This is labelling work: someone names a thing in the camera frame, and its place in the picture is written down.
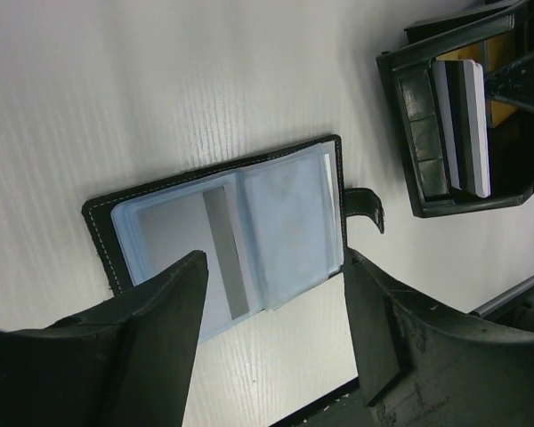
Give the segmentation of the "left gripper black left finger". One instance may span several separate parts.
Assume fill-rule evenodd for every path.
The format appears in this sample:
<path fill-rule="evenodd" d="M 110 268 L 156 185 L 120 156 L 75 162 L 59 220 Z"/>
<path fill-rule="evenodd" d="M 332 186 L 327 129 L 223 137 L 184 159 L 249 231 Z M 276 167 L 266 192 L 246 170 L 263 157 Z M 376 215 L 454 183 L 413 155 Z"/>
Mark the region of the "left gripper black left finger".
<path fill-rule="evenodd" d="M 179 426 L 208 281 L 194 251 L 44 329 L 0 331 L 0 426 Z"/>

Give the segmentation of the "black leather card holder wallet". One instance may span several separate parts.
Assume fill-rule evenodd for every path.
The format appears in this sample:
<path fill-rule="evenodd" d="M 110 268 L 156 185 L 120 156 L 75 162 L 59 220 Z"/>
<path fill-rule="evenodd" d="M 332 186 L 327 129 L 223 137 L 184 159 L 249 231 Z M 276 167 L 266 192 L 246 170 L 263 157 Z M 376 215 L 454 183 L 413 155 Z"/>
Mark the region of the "black leather card holder wallet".
<path fill-rule="evenodd" d="M 376 193 L 344 187 L 335 134 L 95 197 L 82 215 L 115 294 L 206 255 L 201 341 L 337 275 L 348 217 L 384 227 Z"/>

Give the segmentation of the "black plastic card tray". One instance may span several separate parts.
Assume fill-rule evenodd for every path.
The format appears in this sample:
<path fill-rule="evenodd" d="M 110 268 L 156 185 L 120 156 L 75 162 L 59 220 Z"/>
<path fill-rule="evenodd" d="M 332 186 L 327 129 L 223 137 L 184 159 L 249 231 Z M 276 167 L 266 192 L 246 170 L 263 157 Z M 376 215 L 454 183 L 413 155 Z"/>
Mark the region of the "black plastic card tray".
<path fill-rule="evenodd" d="M 377 57 L 413 214 L 464 214 L 534 194 L 534 1 L 421 20 Z"/>

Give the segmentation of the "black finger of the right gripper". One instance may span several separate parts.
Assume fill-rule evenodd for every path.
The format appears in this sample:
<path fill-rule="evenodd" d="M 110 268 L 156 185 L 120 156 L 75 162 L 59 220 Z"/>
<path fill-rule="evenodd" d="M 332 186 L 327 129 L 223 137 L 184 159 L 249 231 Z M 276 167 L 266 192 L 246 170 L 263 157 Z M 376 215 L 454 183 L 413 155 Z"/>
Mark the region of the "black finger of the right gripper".
<path fill-rule="evenodd" d="M 485 77 L 485 94 L 490 99 L 534 114 L 534 52 L 524 55 L 508 67 L 504 82 L 498 85 L 495 93 L 486 91 L 486 80 Z"/>

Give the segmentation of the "grey blue card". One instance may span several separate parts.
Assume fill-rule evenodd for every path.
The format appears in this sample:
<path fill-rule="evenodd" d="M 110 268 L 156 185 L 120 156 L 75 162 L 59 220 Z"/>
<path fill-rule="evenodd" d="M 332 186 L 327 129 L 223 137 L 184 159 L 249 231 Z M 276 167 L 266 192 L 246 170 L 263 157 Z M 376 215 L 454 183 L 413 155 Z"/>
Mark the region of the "grey blue card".
<path fill-rule="evenodd" d="M 146 254 L 145 278 L 191 251 L 206 254 L 208 281 L 199 340 L 235 326 L 262 309 L 239 226 L 232 184 L 147 207 L 138 213 L 136 245 Z"/>

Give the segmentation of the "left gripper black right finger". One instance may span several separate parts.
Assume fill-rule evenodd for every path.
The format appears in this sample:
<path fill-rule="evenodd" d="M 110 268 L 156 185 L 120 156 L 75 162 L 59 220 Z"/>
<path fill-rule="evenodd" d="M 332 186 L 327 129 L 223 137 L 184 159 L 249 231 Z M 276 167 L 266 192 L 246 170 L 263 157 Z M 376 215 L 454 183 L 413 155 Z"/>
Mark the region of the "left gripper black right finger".
<path fill-rule="evenodd" d="M 353 249 L 344 295 L 377 425 L 534 426 L 534 332 L 454 310 Z"/>

